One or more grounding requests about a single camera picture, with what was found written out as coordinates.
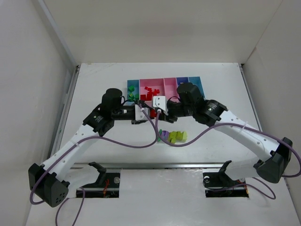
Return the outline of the red brick cluster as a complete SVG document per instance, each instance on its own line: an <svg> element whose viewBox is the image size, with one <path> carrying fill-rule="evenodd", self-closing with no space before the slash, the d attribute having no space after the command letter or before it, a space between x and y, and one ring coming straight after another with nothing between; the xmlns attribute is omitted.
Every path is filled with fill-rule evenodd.
<svg viewBox="0 0 301 226"><path fill-rule="evenodd" d="M140 95L140 100L142 100L142 101L147 101L147 100L148 100L148 99L147 99L147 95L146 95L146 94Z"/></svg>

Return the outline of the red flower duplo brick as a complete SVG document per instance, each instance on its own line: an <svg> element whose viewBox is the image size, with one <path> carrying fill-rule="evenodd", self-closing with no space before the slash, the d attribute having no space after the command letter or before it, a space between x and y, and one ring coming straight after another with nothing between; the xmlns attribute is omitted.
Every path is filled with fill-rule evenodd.
<svg viewBox="0 0 301 226"><path fill-rule="evenodd" d="M157 117L157 112L156 112L155 109L152 109L152 110L150 111L150 118L151 118L151 119L154 119L154 118L156 118L156 117Z"/></svg>

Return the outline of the small green number brick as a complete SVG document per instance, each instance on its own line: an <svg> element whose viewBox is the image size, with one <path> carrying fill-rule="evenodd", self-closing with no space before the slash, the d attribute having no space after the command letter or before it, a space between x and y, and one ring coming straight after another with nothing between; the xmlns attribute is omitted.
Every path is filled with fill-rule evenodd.
<svg viewBox="0 0 301 226"><path fill-rule="evenodd" d="M128 100L135 101L136 100L135 95L133 93L128 94Z"/></svg>

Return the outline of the purple flower duplo brick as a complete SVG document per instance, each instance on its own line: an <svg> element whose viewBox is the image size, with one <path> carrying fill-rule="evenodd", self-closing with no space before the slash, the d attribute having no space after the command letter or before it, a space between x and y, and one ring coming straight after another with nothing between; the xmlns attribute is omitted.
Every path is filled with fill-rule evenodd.
<svg viewBox="0 0 301 226"><path fill-rule="evenodd" d="M163 140L168 141L169 139L169 132L167 130L159 130L159 134L161 135L161 137L163 138Z"/></svg>

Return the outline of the lime green duplo stack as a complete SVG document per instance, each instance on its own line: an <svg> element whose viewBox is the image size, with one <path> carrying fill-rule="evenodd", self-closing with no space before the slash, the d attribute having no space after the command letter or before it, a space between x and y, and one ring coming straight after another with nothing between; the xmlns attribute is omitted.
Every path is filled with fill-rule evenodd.
<svg viewBox="0 0 301 226"><path fill-rule="evenodd" d="M185 143L187 141L187 132L186 131L172 131L169 133L168 142L175 144L176 142Z"/></svg>

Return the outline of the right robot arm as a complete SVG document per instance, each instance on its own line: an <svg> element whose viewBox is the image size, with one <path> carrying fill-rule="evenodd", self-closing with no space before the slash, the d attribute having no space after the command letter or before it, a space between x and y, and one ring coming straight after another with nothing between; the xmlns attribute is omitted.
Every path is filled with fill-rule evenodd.
<svg viewBox="0 0 301 226"><path fill-rule="evenodd" d="M276 184L291 159L292 141L268 137L239 119L225 105L205 99L199 88L188 82L177 88L179 100L166 102L163 120L175 122L191 116L196 122L213 128L249 149L256 157L243 161L226 161L218 172L205 173L204 179L214 187L228 187L243 178L261 177Z"/></svg>

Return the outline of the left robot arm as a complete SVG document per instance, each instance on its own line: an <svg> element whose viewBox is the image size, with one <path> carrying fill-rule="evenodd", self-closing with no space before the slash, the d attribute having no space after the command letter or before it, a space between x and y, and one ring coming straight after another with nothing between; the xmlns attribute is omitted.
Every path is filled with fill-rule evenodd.
<svg viewBox="0 0 301 226"><path fill-rule="evenodd" d="M119 89L108 89L101 103L83 120L73 137L52 157L40 165L34 163L28 169L30 203L38 205L45 202L50 207L56 207L66 198L74 196L78 188L104 183L106 168L96 162L78 171L71 172L70 169L98 140L113 142L104 135L112 129L116 120L135 124L147 121L149 116L150 109L144 102L126 105Z"/></svg>

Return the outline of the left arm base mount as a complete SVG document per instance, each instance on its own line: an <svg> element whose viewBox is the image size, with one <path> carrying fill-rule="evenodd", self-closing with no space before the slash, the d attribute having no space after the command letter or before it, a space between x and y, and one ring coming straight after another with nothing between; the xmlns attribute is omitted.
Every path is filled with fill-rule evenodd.
<svg viewBox="0 0 301 226"><path fill-rule="evenodd" d="M85 198L119 198L120 172L107 170L99 163L88 164L97 172L96 179L84 184Z"/></svg>

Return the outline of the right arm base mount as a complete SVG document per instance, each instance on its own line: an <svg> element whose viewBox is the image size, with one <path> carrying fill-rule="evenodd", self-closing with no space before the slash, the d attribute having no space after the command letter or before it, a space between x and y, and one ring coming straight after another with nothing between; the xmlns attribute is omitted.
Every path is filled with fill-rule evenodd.
<svg viewBox="0 0 301 226"><path fill-rule="evenodd" d="M225 174L230 163L231 161L226 161L216 172L203 172L206 198L249 197L245 181L232 180Z"/></svg>

